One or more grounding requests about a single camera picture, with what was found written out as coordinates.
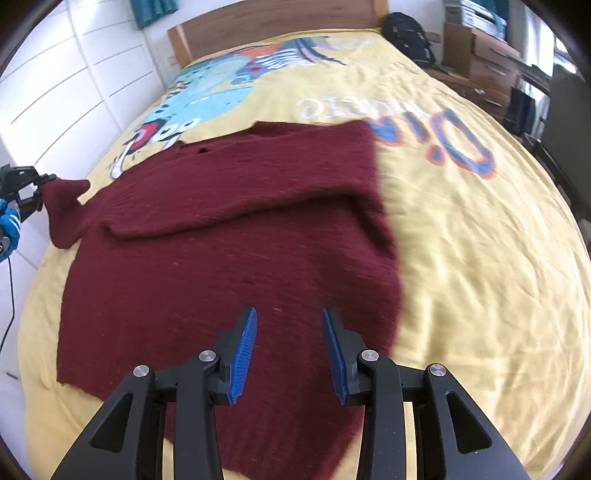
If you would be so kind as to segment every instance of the black cable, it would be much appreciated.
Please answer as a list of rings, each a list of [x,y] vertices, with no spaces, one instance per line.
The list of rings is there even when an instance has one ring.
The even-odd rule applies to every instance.
[[[6,341],[6,337],[8,336],[8,332],[10,331],[10,327],[14,322],[14,317],[16,315],[16,309],[14,307],[14,288],[12,286],[12,264],[10,263],[10,257],[8,257],[8,274],[10,275],[10,296],[12,298],[12,318],[10,322],[8,322],[8,326],[4,332],[4,336],[2,337],[2,342],[0,342],[0,354],[2,353],[2,347],[4,346],[4,342]]]

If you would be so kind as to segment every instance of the teal curtain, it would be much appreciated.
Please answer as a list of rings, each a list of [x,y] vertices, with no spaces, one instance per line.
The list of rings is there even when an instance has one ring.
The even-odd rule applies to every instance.
[[[178,10],[176,0],[131,0],[138,28],[145,28],[160,17]]]

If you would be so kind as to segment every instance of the cartoon print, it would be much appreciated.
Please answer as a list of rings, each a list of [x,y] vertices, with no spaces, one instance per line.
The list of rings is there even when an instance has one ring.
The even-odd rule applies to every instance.
[[[443,131],[443,122],[445,120],[448,120],[454,127],[460,129],[460,131],[466,136],[470,143],[476,147],[481,155],[480,159],[471,160],[452,145]],[[464,122],[462,122],[462,120],[453,110],[446,110],[433,115],[431,124],[433,125],[433,130],[435,130],[437,138],[447,151],[447,154],[459,167],[472,171],[484,179],[492,178],[492,176],[495,174],[495,163],[491,151],[482,145],[480,140],[477,139],[476,135],[471,132],[471,130]]]
[[[189,66],[133,131],[113,162],[111,178],[121,175],[126,156],[147,144],[164,142],[164,148],[168,148],[183,132],[240,105],[252,92],[252,82],[268,72],[310,66],[319,60],[343,65],[316,50],[334,50],[327,38],[303,37],[240,48]]]
[[[417,116],[414,113],[404,112],[402,116],[410,125],[419,143],[425,143],[427,140],[429,140],[429,138],[431,138],[429,130],[425,128],[423,123],[417,118]]]
[[[402,145],[402,133],[398,125],[388,116],[383,116],[377,120],[366,118],[365,121],[369,123],[374,135],[378,137],[382,143],[390,147],[399,147]]]
[[[427,151],[427,160],[433,165],[443,165],[443,162],[445,161],[443,149],[439,145],[431,145]]]
[[[362,118],[372,128],[376,140],[384,145],[399,147],[408,139],[415,140],[427,147],[426,158],[433,165],[442,166],[447,153],[459,167],[474,172],[483,179],[490,179],[494,175],[495,160],[492,152],[482,145],[467,125],[451,110],[429,115],[413,100],[401,102],[388,97],[381,101],[351,95],[302,98],[295,103],[295,107],[300,118],[306,121],[323,122],[324,119],[336,116]],[[480,159],[471,160],[452,145],[442,128],[446,120],[460,129],[478,149]],[[404,135],[402,125],[408,126],[411,135]]]

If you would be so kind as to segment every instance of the metal screw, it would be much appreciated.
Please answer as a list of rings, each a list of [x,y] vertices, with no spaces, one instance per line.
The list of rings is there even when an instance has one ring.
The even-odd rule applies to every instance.
[[[433,364],[429,367],[429,371],[431,375],[435,375],[436,377],[442,377],[447,373],[447,370],[443,365],[440,364]]]
[[[202,362],[213,362],[216,359],[216,352],[213,350],[204,350],[199,354],[199,359]]]
[[[375,362],[379,358],[379,353],[375,350],[364,350],[361,352],[361,358],[366,362]]]
[[[149,371],[150,368],[148,367],[148,365],[138,365],[134,368],[134,375],[136,377],[145,377],[146,375],[148,375]]]

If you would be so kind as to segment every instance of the wooden drawer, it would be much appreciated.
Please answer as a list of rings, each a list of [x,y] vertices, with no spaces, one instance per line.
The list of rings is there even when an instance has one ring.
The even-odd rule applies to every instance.
[[[449,88],[451,88],[454,92],[456,92],[460,97],[470,99],[470,90],[471,90],[470,87],[468,87],[466,85],[461,85],[460,83],[447,82],[445,80],[441,80],[441,82],[445,83]]]
[[[515,68],[506,69],[496,63],[474,56],[468,78],[481,85],[509,93],[511,87],[517,83],[517,70]]]
[[[492,63],[500,65],[508,70],[514,70],[515,64],[499,55],[497,52],[520,58],[519,52],[516,49],[511,48],[501,40],[497,40],[496,38],[478,31],[475,31],[474,33],[474,46],[472,51],[477,57],[491,61]]]
[[[502,92],[479,86],[470,90],[468,99],[497,120],[504,118],[511,101],[511,97]]]

